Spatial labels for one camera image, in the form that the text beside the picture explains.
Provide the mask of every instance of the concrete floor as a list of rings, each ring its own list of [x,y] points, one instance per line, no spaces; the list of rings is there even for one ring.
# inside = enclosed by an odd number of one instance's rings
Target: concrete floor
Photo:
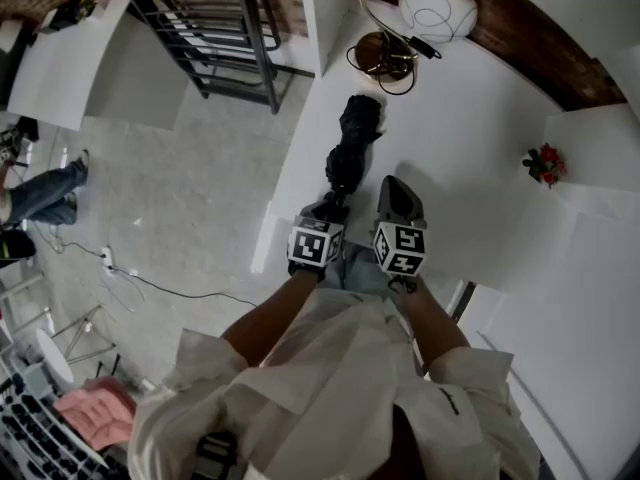
[[[222,291],[259,303],[288,277],[287,226],[276,230],[264,273],[252,274],[250,266],[311,84],[312,79],[293,77],[275,116],[267,106],[242,100],[204,100],[190,85],[173,131],[97,118],[86,118],[79,132],[41,124],[29,169],[16,171],[28,179],[59,167],[65,148],[68,161],[89,149],[78,222],[58,229],[64,242],[93,251],[108,244],[119,268],[172,290]],[[3,115],[1,128],[14,119]],[[17,183],[11,173],[7,186]],[[57,328],[102,304],[106,311],[97,317],[97,328],[117,344],[131,375],[159,381],[173,362],[183,327],[218,335],[250,309],[223,297],[183,299],[138,281],[136,288],[122,274],[107,276],[100,259],[78,247],[57,254],[45,243],[51,241],[49,226],[38,224],[44,236],[34,226],[29,222],[28,230]],[[78,343],[78,353],[102,346],[89,334]],[[102,359],[111,363],[113,354]],[[92,376],[96,365],[97,360],[77,365],[76,376]]]

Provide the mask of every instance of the person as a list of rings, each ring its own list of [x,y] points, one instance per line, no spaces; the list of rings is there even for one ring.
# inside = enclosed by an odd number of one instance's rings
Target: person
[[[62,169],[46,171],[14,188],[5,188],[11,166],[11,161],[0,166],[0,224],[3,227],[19,224],[23,219],[53,225],[76,222],[78,206],[73,190],[87,182],[89,152],[86,149]]]
[[[470,348],[419,276],[389,283],[347,244],[326,272],[296,265],[220,338],[183,331],[138,406],[129,473],[198,478],[203,439],[226,432],[255,478],[536,479],[511,359]]]

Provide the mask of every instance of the black rack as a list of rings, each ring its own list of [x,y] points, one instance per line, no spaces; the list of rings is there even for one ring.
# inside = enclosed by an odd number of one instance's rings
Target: black rack
[[[203,98],[224,94],[278,112],[273,84],[278,71],[267,52],[278,49],[281,41],[269,0],[131,3]]]

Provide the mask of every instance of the power outlet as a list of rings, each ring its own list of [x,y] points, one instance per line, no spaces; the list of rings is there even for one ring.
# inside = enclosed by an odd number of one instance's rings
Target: power outlet
[[[108,276],[113,277],[116,273],[111,270],[113,268],[113,252],[111,251],[111,247],[106,246],[102,248],[102,254],[104,258],[102,258],[102,266],[104,267]]]

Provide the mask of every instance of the pink cushion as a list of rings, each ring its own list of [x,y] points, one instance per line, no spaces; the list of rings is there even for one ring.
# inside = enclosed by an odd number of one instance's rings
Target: pink cushion
[[[131,438],[136,403],[113,377],[88,381],[53,406],[96,451]]]

